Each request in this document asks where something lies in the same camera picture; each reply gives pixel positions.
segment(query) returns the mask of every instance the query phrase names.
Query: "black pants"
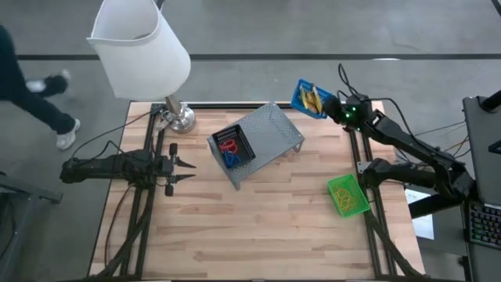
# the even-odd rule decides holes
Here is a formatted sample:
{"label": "black pants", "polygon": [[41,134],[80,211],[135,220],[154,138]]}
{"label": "black pants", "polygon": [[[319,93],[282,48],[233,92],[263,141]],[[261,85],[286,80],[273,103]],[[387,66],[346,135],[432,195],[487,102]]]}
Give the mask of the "black pants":
{"label": "black pants", "polygon": [[62,113],[43,96],[26,87],[23,72],[17,63],[14,44],[7,30],[0,25],[0,100],[8,100],[48,125],[57,134],[70,132],[75,120]]}

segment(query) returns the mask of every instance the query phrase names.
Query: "green mesh container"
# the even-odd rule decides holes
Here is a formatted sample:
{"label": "green mesh container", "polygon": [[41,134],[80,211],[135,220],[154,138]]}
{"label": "green mesh container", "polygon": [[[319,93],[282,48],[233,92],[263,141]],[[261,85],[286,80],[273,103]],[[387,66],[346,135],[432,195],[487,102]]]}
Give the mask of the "green mesh container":
{"label": "green mesh container", "polygon": [[337,211],[344,218],[370,209],[369,203],[353,175],[330,180],[327,183],[327,189],[336,204]]}

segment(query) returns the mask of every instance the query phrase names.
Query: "concrete floor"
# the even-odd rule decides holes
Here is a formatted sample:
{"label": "concrete floor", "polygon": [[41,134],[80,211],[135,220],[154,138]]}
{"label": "concrete floor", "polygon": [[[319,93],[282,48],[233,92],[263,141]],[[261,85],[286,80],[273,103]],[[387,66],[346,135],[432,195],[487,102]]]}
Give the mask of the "concrete floor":
{"label": "concrete floor", "polygon": [[[0,19],[19,54],[90,54],[90,35],[100,0],[0,2]],[[163,14],[190,53],[457,53],[498,52],[501,17],[489,0],[169,0]],[[187,101],[289,100],[297,79],[325,89],[343,89],[338,61],[193,62],[179,90]],[[498,60],[342,61],[351,83],[371,97],[391,97],[415,133],[463,120],[461,99],[499,90]],[[99,62],[22,62],[28,77],[69,68],[75,98],[51,99],[82,121],[77,146],[123,124],[128,101],[115,99]],[[392,105],[387,114],[400,121]],[[88,269],[109,182],[59,181],[71,150],[55,148],[55,136],[31,116],[0,103],[0,169],[11,176],[64,192],[45,204],[23,248],[16,280],[54,281],[83,277]],[[79,152],[91,157],[115,132]],[[462,128],[439,138],[440,146],[463,140]],[[470,157],[463,159],[471,171]],[[434,217],[435,241],[420,240],[427,272],[461,278],[451,242],[460,226],[457,210]],[[438,267],[442,263],[448,267]]]}

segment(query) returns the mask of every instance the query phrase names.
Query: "silver lamp base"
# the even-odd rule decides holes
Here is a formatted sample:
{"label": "silver lamp base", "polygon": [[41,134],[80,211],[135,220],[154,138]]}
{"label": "silver lamp base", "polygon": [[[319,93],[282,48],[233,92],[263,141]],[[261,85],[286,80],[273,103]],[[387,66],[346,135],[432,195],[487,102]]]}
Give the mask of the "silver lamp base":
{"label": "silver lamp base", "polygon": [[179,102],[174,95],[165,98],[165,104],[169,112],[167,119],[169,128],[179,134],[192,131],[195,128],[196,118],[192,109]]}

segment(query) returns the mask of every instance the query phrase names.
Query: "small black basket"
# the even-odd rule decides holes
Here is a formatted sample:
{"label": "small black basket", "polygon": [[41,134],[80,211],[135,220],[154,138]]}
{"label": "small black basket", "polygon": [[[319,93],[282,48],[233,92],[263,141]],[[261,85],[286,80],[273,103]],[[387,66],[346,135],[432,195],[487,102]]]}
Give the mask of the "small black basket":
{"label": "small black basket", "polygon": [[[254,154],[249,141],[247,141],[247,137],[243,134],[242,127],[238,124],[214,133],[212,138],[218,147],[218,151],[227,169],[234,169],[256,158],[256,154]],[[234,155],[240,161],[235,161],[237,159],[230,157],[229,160],[234,160],[234,163],[231,164],[227,161],[226,151],[233,152],[235,150],[236,153]]]}

